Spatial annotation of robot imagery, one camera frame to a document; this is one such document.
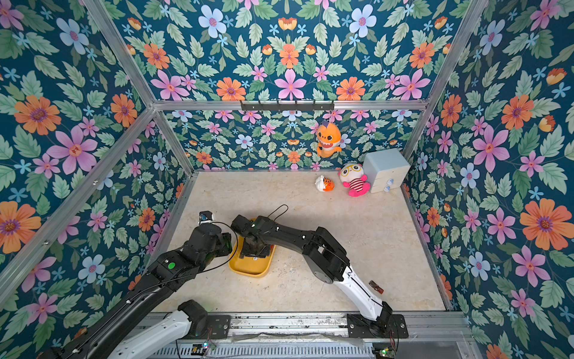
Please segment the red silver swivel usb drive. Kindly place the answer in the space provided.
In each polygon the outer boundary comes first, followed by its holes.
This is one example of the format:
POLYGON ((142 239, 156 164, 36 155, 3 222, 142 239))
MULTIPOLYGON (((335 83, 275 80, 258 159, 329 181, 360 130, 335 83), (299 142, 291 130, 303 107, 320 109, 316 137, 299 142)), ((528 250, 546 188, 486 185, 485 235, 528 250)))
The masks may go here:
POLYGON ((369 286, 379 294, 384 294, 384 289, 374 281, 369 281, 369 286))

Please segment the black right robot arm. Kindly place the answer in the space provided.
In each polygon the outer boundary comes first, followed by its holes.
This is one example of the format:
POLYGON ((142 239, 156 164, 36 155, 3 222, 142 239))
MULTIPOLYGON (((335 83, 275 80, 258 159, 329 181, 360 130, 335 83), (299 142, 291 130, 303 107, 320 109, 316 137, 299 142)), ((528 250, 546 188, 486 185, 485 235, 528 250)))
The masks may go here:
POLYGON ((242 215, 233 220, 231 228, 244 239, 244 256, 258 257, 270 245, 302 255, 316 278, 335 285, 355 304, 373 335, 388 333, 393 309, 359 278, 346 250, 327 229, 299 230, 268 217, 249 220, 242 215))

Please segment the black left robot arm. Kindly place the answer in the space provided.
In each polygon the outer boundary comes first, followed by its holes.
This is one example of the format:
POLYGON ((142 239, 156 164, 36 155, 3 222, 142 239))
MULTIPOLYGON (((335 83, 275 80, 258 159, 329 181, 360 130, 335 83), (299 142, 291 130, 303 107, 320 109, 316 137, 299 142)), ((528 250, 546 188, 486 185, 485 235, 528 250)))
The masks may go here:
POLYGON ((157 305, 232 249, 230 233, 215 224, 199 225, 184 245, 159 255, 133 290, 95 325, 64 347, 52 347, 39 357, 107 358, 157 305))

